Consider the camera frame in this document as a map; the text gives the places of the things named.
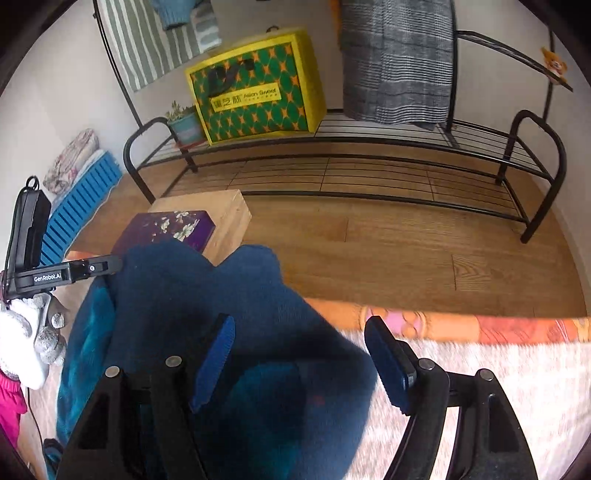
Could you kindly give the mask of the white gloved left hand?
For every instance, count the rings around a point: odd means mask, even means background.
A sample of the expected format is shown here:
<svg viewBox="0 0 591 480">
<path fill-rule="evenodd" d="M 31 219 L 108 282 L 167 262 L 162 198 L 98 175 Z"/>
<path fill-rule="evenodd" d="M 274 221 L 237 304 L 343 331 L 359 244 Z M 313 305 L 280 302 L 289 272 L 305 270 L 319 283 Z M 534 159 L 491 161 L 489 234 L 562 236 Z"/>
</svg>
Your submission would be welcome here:
<svg viewBox="0 0 591 480">
<path fill-rule="evenodd" d="M 49 367 L 61 366 L 67 342 L 61 334 L 66 309 L 52 294 L 1 304 L 1 370 L 29 389 L 39 390 Z"/>
</svg>

